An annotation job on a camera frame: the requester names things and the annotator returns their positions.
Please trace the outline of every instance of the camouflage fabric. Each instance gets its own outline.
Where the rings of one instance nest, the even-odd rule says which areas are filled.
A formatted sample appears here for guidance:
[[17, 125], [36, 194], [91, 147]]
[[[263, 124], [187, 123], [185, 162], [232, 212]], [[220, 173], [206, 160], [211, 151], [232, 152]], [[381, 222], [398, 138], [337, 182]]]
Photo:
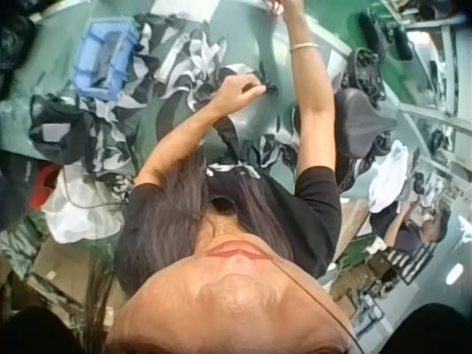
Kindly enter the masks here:
[[50, 235], [44, 214], [30, 212], [17, 224], [0, 233], [0, 251], [20, 280], [27, 279], [43, 241]]

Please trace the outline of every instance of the woman's arm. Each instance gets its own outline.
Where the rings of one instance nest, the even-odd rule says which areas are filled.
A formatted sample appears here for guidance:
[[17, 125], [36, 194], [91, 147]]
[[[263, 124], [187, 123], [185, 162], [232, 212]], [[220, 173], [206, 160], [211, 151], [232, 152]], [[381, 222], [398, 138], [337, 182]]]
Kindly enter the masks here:
[[388, 247], [393, 247], [395, 245], [395, 242], [397, 242], [397, 236], [398, 232], [400, 231], [400, 226], [405, 220], [406, 214], [410, 210], [410, 205], [411, 204], [408, 201], [402, 203], [400, 213], [397, 215], [397, 217], [393, 220], [393, 222], [387, 229], [383, 241]]
[[[291, 47], [314, 43], [304, 15], [303, 0], [273, 0], [284, 6], [284, 19]], [[318, 49], [305, 47], [292, 52], [295, 93], [302, 130], [298, 157], [299, 173], [314, 166], [336, 166], [334, 95], [326, 66]]]
[[227, 77], [206, 107], [174, 128], [154, 148], [136, 177], [136, 185], [161, 184], [167, 173], [188, 157], [222, 117], [239, 111], [266, 91], [254, 75]]

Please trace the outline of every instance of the cable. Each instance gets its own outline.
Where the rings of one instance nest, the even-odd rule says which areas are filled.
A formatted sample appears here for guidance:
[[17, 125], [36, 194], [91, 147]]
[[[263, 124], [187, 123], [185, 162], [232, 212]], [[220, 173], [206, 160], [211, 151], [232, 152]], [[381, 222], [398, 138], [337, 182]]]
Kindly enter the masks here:
[[63, 178], [64, 178], [64, 187], [65, 187], [65, 190], [66, 190], [66, 197], [67, 197], [67, 201], [72, 204], [74, 207], [78, 208], [78, 209], [84, 209], [84, 210], [90, 210], [90, 209], [97, 209], [97, 208], [101, 208], [101, 207], [112, 207], [113, 205], [120, 205], [120, 206], [125, 206], [127, 205], [125, 202], [121, 202], [121, 203], [107, 203], [107, 204], [100, 204], [100, 205], [95, 205], [95, 206], [80, 206], [80, 205], [77, 205], [76, 203], [74, 203], [71, 199], [71, 196], [69, 194], [69, 189], [67, 187], [67, 180], [66, 180], [66, 169], [63, 168], [62, 169], [62, 174], [63, 174]]
[[282, 273], [284, 273], [290, 280], [292, 280], [295, 284], [298, 285], [298, 287], [300, 289], [302, 289], [302, 291], [304, 293], [306, 293], [312, 300], [314, 300], [314, 302], [316, 302], [319, 306], [321, 306], [328, 315], [331, 316], [331, 319], [334, 319], [334, 321], [343, 329], [346, 331], [347, 335], [350, 337], [352, 343], [350, 343], [350, 348], [348, 349], [348, 353], [352, 353], [352, 349], [353, 349], [353, 344], [356, 346], [355, 349], [358, 350], [358, 352], [356, 353], [359, 353], [359, 354], [363, 354], [364, 351], [362, 350], [361, 348], [361, 345], [358, 343], [357, 339], [355, 338], [355, 336], [349, 331], [349, 329], [347, 329], [347, 327], [339, 320], [337, 319], [332, 313], [331, 311], [329, 311], [327, 309], [326, 306], [324, 306], [316, 297], [314, 297], [310, 291], [306, 290], [305, 287], [300, 284], [299, 281], [297, 281], [294, 277], [291, 276], [291, 274], [289, 274], [288, 271], [286, 271], [284, 268], [282, 268], [282, 266], [280, 264], [277, 264], [277, 262], [274, 261], [274, 259], [271, 259], [271, 262], [272, 264], [274, 264]]

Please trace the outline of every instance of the red object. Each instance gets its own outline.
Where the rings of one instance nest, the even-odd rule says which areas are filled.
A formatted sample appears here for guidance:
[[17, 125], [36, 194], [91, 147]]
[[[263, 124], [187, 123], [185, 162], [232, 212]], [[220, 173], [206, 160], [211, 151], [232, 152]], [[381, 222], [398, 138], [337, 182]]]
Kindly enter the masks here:
[[62, 166], [47, 164], [41, 168], [36, 176], [35, 189], [29, 206], [33, 209], [41, 208], [56, 188], [56, 181]]

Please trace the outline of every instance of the white plastic bag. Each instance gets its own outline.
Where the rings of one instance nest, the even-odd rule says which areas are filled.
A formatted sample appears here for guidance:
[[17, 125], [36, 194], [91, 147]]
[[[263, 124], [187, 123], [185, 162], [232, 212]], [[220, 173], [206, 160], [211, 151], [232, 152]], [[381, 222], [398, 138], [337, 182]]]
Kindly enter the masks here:
[[65, 166], [42, 210], [58, 243], [98, 240], [118, 233], [125, 206], [80, 166]]

